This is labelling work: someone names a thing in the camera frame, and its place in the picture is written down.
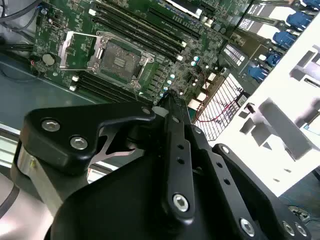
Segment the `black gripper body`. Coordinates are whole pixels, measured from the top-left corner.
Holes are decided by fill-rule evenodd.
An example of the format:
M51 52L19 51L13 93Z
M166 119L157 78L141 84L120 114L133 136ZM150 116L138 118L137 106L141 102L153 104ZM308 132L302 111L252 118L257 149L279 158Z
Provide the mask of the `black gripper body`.
M53 240L181 240L196 217L191 143L167 121L164 151L151 150L73 193L51 226Z

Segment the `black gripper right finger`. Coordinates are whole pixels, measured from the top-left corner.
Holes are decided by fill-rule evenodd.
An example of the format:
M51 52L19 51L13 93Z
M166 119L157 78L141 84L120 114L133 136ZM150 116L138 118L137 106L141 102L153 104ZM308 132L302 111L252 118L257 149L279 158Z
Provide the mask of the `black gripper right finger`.
M181 240L310 240L302 221L226 145L210 146L179 99L191 144L195 219Z

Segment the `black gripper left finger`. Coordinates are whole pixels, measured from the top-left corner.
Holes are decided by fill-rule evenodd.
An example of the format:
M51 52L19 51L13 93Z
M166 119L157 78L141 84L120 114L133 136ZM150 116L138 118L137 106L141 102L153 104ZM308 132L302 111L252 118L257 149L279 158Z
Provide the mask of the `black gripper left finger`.
M19 169L56 217L75 192L145 156L164 151L166 123L185 126L179 99L156 106L120 102L36 109L24 118Z

